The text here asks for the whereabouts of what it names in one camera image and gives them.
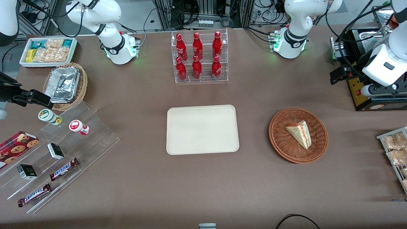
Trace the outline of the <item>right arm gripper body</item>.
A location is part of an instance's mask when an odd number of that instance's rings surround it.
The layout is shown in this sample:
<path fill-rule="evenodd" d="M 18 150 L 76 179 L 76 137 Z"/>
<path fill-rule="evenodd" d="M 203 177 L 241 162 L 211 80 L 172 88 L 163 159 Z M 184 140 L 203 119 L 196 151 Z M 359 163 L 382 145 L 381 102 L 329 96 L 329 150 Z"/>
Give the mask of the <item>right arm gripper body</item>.
<path fill-rule="evenodd" d="M 22 89 L 20 88 L 22 84 L 10 85 L 1 84 L 0 85 L 0 102 L 9 103 L 23 103 L 23 101 L 17 100 L 14 97 L 22 94 Z"/>

